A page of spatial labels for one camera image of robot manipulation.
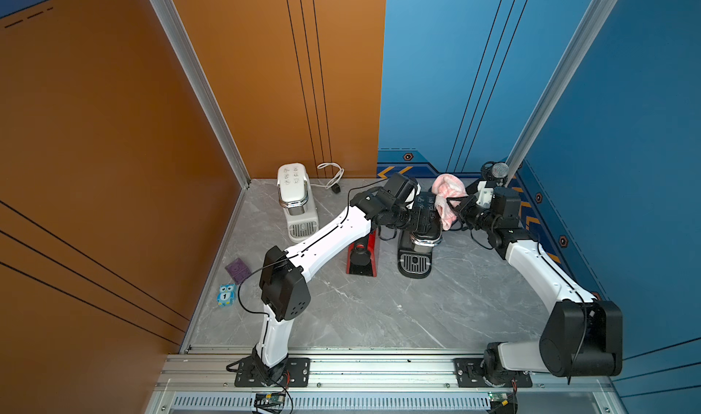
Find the black coffee machine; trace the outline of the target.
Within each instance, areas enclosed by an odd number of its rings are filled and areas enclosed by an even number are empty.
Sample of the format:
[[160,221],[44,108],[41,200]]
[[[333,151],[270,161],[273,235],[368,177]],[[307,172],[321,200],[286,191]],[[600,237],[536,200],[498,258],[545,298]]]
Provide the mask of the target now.
[[442,233],[436,195],[423,191],[415,199],[410,222],[400,234],[397,251],[399,272],[412,279],[424,279],[430,275],[433,251],[440,244]]

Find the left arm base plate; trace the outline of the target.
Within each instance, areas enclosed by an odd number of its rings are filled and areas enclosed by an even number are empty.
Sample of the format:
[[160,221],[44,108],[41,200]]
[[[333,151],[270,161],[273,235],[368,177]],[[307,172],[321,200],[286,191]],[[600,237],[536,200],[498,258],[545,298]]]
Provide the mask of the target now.
[[311,361],[308,357],[287,357],[273,367],[266,366],[251,355],[227,367],[235,372],[237,388],[278,387],[306,388],[309,384]]

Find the pink striped towel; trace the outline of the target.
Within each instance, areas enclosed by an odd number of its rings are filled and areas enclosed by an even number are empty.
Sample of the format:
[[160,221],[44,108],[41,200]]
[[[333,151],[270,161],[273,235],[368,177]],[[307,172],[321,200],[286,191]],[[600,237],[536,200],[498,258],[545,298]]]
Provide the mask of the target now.
[[442,229],[448,231],[457,220],[453,210],[456,204],[450,199],[467,196],[466,186],[462,180],[452,174],[441,174],[434,181],[431,192],[436,196],[434,205],[440,216]]

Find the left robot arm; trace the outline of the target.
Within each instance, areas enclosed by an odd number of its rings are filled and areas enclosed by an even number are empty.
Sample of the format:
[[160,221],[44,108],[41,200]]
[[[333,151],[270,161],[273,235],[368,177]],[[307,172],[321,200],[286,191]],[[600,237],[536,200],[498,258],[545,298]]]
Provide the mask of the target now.
[[420,184],[403,174],[349,190],[343,211],[306,240],[266,253],[259,279],[264,315],[252,360],[261,379],[281,381],[294,319],[309,306],[309,283],[325,264],[378,227],[405,230],[413,224]]

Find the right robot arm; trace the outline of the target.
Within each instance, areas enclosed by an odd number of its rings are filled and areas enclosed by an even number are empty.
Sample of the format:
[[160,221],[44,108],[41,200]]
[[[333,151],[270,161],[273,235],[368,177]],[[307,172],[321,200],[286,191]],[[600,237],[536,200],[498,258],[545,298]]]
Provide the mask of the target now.
[[617,304],[585,290],[547,254],[520,223],[520,195],[485,187],[450,198],[448,206],[469,231],[484,231],[489,248],[515,268],[549,311],[536,341],[491,343],[482,375],[490,385],[510,383],[520,372],[555,377],[615,377],[624,365],[624,316]]

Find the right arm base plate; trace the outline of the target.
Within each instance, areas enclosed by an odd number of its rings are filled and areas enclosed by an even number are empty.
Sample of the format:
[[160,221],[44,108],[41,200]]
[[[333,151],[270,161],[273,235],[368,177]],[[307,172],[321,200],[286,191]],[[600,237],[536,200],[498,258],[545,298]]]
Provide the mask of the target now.
[[525,371],[491,369],[484,359],[458,357],[453,360],[456,381],[460,388],[532,388],[531,376]]

